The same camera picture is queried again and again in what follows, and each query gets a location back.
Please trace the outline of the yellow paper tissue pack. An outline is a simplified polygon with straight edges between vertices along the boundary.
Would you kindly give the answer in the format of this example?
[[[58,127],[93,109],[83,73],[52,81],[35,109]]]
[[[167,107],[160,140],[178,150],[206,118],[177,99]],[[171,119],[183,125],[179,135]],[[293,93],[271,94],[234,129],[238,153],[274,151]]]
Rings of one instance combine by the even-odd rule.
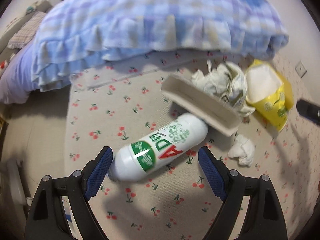
[[[247,68],[245,77],[246,102],[280,132],[294,103],[291,83],[270,63],[257,59]]]

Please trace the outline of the white tissue ball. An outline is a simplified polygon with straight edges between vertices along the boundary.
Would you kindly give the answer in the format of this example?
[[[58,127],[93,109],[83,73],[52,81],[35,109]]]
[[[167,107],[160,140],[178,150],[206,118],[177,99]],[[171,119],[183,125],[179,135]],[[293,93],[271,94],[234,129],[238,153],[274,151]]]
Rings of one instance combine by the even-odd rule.
[[[240,166],[250,167],[253,163],[255,154],[255,144],[247,137],[237,134],[230,150],[228,157],[236,158]]]

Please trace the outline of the printed paper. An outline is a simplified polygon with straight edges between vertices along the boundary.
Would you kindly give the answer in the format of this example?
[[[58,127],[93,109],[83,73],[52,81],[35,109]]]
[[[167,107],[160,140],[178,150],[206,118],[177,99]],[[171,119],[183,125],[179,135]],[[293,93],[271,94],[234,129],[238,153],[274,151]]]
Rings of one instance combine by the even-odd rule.
[[[191,76],[191,82],[198,89],[209,95],[217,96],[221,101],[229,103],[240,116],[247,117],[255,108],[248,106],[246,96],[248,84],[244,72],[233,62],[223,62],[217,67],[207,60],[208,73],[197,70]]]

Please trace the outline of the white AD milk bottle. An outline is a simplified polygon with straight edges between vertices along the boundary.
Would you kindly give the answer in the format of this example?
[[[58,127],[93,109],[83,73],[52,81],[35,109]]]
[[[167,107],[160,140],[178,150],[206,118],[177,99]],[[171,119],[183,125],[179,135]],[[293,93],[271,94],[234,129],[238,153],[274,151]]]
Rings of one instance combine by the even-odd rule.
[[[107,176],[112,181],[136,182],[203,142],[207,124],[184,113],[166,126],[122,147],[114,156]]]

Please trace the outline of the small dark blue box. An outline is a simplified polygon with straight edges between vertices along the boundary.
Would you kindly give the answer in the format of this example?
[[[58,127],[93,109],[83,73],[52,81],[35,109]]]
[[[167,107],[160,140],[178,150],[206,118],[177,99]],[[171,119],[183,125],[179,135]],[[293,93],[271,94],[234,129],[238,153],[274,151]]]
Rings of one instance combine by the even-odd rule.
[[[240,116],[233,107],[217,96],[200,90],[185,77],[169,75],[163,82],[161,91],[174,103],[203,119],[227,137],[237,132],[240,127]]]

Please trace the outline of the cherry print bed sheet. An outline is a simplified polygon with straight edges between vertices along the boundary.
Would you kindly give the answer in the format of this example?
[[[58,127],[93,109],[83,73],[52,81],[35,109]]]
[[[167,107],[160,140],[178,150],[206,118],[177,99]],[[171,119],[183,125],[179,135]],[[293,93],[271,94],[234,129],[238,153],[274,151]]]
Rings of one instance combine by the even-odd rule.
[[[227,137],[185,128],[185,110],[163,95],[169,75],[189,78],[232,61],[248,67],[248,57],[217,53],[149,54],[89,69],[71,78],[67,115],[65,173],[82,169],[104,146],[128,147],[142,178],[105,178],[90,207],[109,239],[202,239],[222,204],[198,162],[206,146],[216,159],[243,176],[270,177],[284,213],[287,234],[295,238],[317,203],[319,128],[295,109],[277,131],[258,113],[239,120]]]

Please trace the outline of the purple bed sheet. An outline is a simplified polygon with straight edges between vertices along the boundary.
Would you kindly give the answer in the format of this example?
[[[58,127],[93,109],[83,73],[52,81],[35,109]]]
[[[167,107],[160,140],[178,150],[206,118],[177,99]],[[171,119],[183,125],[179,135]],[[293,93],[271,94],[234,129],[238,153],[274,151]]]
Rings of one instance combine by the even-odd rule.
[[[1,77],[1,103],[23,104],[32,91],[39,90],[39,86],[31,80],[32,53],[33,40],[10,61]]]

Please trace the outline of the red white plush toy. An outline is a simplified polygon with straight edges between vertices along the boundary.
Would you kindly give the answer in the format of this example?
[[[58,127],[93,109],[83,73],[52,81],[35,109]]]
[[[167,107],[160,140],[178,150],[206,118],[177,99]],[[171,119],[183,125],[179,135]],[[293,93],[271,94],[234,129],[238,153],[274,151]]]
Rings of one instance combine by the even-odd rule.
[[[5,68],[7,68],[8,66],[8,62],[7,61],[3,61],[0,65],[0,70],[5,70]]]

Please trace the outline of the plaid pillow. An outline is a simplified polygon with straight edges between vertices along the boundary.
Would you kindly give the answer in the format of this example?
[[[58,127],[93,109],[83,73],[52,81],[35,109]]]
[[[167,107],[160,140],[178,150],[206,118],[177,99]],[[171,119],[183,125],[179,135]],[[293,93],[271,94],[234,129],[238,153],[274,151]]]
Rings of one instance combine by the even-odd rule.
[[[7,47],[9,49],[22,49],[26,46],[34,38],[45,16],[45,12],[38,11],[35,13],[33,17],[13,35],[9,40]]]

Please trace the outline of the blue plaid folded blanket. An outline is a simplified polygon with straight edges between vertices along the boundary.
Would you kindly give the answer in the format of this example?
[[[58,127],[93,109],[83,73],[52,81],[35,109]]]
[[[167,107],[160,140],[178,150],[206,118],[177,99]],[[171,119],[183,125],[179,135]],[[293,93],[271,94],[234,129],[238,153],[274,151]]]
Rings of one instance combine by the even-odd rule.
[[[106,62],[151,51],[224,51],[269,60],[289,41],[268,0],[64,0],[33,40],[31,81],[46,92]]]

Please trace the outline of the white wall socket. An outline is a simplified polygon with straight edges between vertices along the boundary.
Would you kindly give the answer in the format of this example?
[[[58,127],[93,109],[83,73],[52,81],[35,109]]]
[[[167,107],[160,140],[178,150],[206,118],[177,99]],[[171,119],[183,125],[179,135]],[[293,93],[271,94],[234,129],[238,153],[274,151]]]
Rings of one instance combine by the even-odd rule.
[[[298,74],[298,76],[300,78],[302,78],[306,73],[307,73],[307,69],[305,68],[304,64],[302,63],[302,61],[299,61],[296,66],[295,66],[295,70],[296,73]]]

